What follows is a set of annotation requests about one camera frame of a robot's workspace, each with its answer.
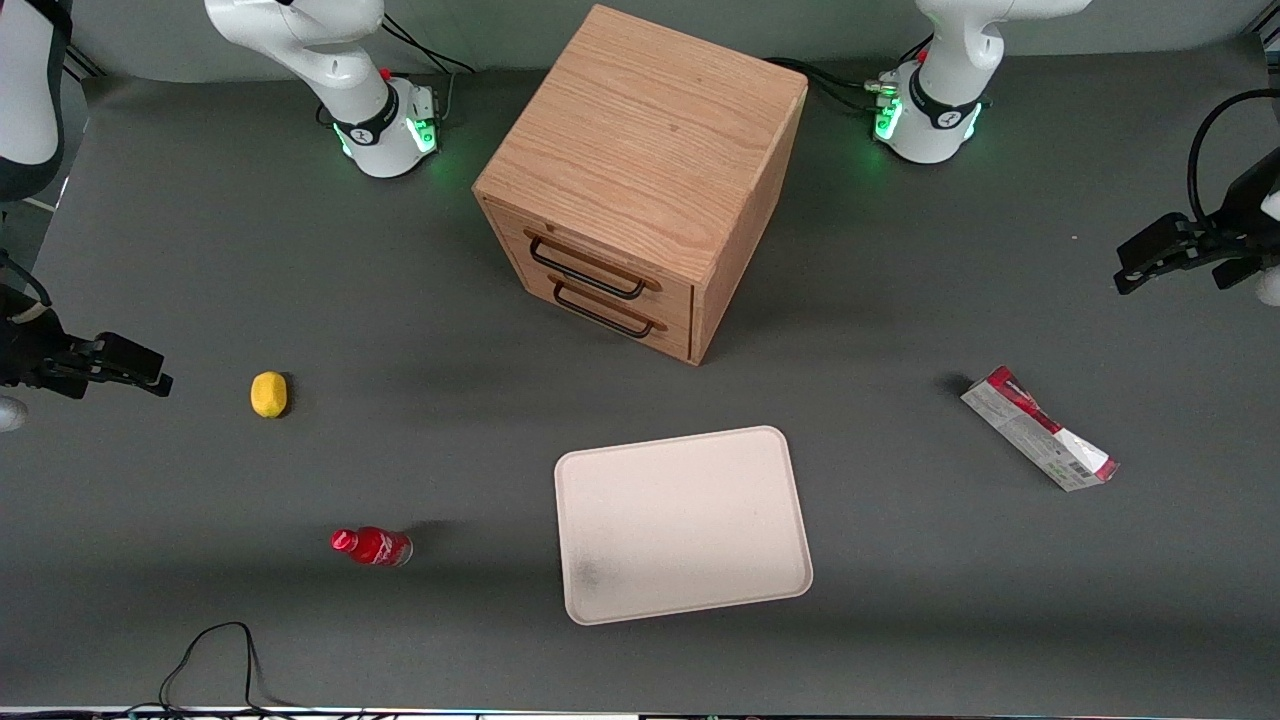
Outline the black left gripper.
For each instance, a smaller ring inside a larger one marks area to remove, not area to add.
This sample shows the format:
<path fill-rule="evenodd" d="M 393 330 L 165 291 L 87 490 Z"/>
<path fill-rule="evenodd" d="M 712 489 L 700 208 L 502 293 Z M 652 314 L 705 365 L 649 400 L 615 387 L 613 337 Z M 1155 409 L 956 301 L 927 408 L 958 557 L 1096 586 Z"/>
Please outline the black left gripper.
<path fill-rule="evenodd" d="M 1210 242 L 1204 255 L 1187 249 L 1194 240 L 1185 214 L 1169 213 L 1121 243 L 1115 287 L 1121 296 L 1174 272 L 1189 272 L 1217 263 L 1216 272 L 1270 272 L 1277 268 L 1279 150 L 1274 149 L 1228 187 L 1217 211 L 1196 209 L 1196 219 Z"/>

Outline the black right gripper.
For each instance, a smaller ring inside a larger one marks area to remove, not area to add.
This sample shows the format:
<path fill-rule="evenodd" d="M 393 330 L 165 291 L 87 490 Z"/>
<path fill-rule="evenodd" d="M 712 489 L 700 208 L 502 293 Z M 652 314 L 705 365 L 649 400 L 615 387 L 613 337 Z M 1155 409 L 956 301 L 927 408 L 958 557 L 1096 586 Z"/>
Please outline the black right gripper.
<path fill-rule="evenodd" d="M 49 389 L 83 398 L 91 384 L 119 384 L 168 397 L 173 378 L 163 373 L 164 356 L 116 333 L 100 333 L 70 351 L 61 378 L 45 374 L 45 361 L 70 347 L 56 313 L 37 299 L 1 287 L 1 384 Z"/>

